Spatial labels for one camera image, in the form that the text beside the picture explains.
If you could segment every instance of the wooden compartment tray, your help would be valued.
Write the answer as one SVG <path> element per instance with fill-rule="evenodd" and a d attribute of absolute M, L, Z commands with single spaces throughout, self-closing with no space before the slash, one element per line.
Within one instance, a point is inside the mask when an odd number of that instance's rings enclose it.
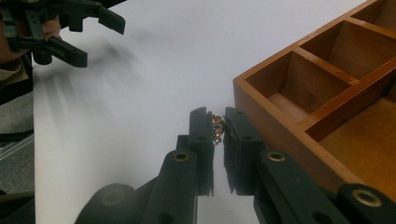
<path fill-rule="evenodd" d="M 265 143 L 333 192 L 364 183 L 396 201 L 395 12 L 367 1 L 233 81 Z"/>

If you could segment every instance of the wooden box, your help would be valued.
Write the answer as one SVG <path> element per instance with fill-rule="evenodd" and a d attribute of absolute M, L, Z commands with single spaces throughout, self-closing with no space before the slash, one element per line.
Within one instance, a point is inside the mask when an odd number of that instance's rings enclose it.
<path fill-rule="evenodd" d="M 367 1 L 246 71 L 235 105 L 323 188 L 396 201 L 396 1 Z"/>

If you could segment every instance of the white table surface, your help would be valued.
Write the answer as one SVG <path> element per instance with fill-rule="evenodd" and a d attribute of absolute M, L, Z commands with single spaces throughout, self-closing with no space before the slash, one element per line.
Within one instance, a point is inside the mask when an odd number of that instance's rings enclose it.
<path fill-rule="evenodd" d="M 187 134 L 189 114 L 233 106 L 234 77 L 362 0 L 129 0 L 112 10 L 119 35 L 84 21 L 62 37 L 89 66 L 35 65 L 37 223 L 74 223 L 111 183 L 135 189 L 155 177 Z M 215 197 L 200 197 L 198 223 L 258 223 L 252 197 L 231 194 L 216 148 Z"/>

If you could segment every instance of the white surface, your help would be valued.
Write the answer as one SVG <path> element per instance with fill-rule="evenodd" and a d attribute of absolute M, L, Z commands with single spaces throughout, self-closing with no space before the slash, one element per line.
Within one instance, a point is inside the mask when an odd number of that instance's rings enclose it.
<path fill-rule="evenodd" d="M 232 79 L 362 0 L 129 0 L 112 10 L 124 35 L 85 20 L 64 40 L 88 68 L 35 67 L 37 223 L 74 223 L 100 188 L 139 188 L 155 177 L 189 114 L 233 106 Z M 252 198 L 229 191 L 222 147 L 215 197 L 199 198 L 198 223 L 258 223 Z"/>

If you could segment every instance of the small metal part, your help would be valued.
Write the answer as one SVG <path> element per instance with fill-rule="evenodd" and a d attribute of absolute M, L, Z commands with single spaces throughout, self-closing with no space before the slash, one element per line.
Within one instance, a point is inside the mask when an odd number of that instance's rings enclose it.
<path fill-rule="evenodd" d="M 224 119 L 220 116 L 212 115 L 213 143 L 217 146 L 221 142 L 221 135 L 224 133 Z"/>
<path fill-rule="evenodd" d="M 356 201 L 367 206 L 380 207 L 382 205 L 381 200 L 367 189 L 354 189 L 352 195 Z"/>

